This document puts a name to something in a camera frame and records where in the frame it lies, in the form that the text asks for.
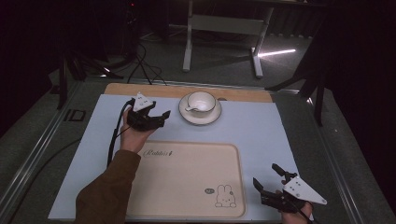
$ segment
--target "wooden board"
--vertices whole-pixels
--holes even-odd
[[[133,217],[241,217],[245,197],[231,144],[147,141],[131,191]]]
[[[140,85],[140,84],[121,84],[110,83],[107,85],[105,94],[132,95],[138,92],[145,96],[159,96],[169,98],[181,98],[193,91],[207,91],[216,98],[223,98],[228,101],[245,101],[272,103],[271,95],[268,91],[262,90],[241,90],[241,89],[220,89],[205,87],[181,87],[181,86],[161,86],[161,85]]]

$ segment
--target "brown sleeve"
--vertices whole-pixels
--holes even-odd
[[[75,223],[123,224],[139,162],[139,155],[119,150],[105,172],[78,194]]]

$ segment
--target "white teacup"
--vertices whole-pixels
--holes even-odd
[[[216,98],[205,91],[196,91],[189,96],[187,111],[207,113],[216,106]]]

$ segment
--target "cartoon bunny illustration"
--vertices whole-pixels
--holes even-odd
[[[236,207],[235,197],[230,185],[219,185],[216,207]]]

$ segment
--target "saucer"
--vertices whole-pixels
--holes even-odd
[[[202,118],[194,116],[194,112],[186,111],[186,108],[189,107],[188,99],[190,94],[185,95],[181,98],[180,103],[178,104],[178,111],[180,112],[181,116],[186,119],[188,122],[193,123],[195,125],[205,125],[212,123],[216,119],[218,119],[221,115],[221,104],[219,100],[216,99],[215,108],[212,111],[207,112],[207,116]]]

